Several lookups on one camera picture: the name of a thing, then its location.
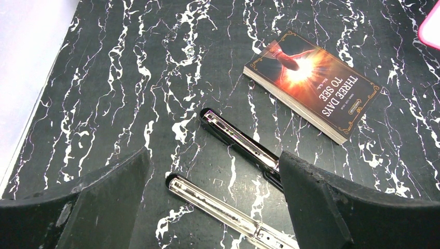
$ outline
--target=book cover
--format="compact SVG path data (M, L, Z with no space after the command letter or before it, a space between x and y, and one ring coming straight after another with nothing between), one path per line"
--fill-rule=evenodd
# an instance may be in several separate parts
M291 30L271 42L245 67L287 93L346 139L381 89Z

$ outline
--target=black marble surface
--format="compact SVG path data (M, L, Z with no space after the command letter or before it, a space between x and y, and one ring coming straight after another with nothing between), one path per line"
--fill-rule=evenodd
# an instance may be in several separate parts
M3 198L145 146L152 167L131 248L252 248L169 193L170 172L293 235L283 195L200 128L199 111L211 107L277 155L289 150L364 186L440 200L440 51L417 38L434 3L81 1ZM287 27L384 86L341 146L242 75Z

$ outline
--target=tabletop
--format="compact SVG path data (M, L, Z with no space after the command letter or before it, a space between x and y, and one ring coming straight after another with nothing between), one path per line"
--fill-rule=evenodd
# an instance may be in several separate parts
M152 166L130 248L253 248L170 193L171 172L294 237L283 194L200 127L210 107L276 155L288 150L364 186L439 201L440 51L417 38L433 6L80 1L3 198L56 187L145 146ZM342 145L242 74L288 28L383 86Z

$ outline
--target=book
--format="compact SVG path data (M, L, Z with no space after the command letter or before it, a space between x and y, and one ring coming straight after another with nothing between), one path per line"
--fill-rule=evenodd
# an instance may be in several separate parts
M282 33L243 73L338 144L381 87L292 30Z

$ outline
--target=pink-edged white object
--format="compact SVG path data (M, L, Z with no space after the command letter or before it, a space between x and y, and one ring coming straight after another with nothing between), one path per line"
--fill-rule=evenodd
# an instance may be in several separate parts
M419 39L424 44L440 50L440 1L428 14L419 28Z

